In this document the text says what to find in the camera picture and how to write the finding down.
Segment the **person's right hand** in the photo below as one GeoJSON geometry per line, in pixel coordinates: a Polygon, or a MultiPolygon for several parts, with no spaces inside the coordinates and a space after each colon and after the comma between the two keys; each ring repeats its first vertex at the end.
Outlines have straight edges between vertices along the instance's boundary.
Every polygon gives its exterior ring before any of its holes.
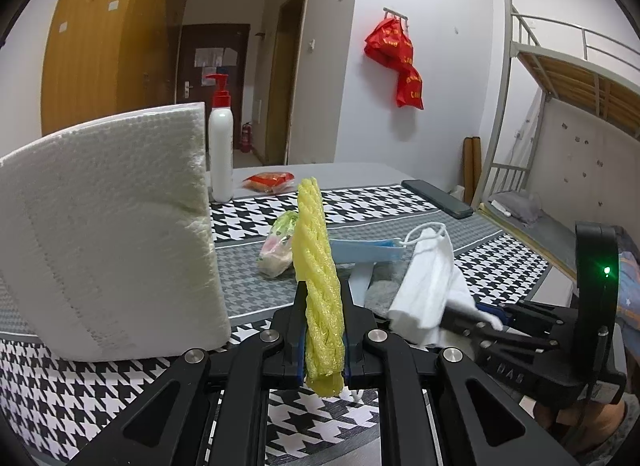
{"type": "Polygon", "coordinates": [[[624,400],[617,404],[580,401],[557,413],[539,402],[534,405],[534,418],[542,428],[549,429],[553,424],[570,428],[563,448],[572,455],[597,448],[612,437],[623,423],[625,415],[624,400]]]}

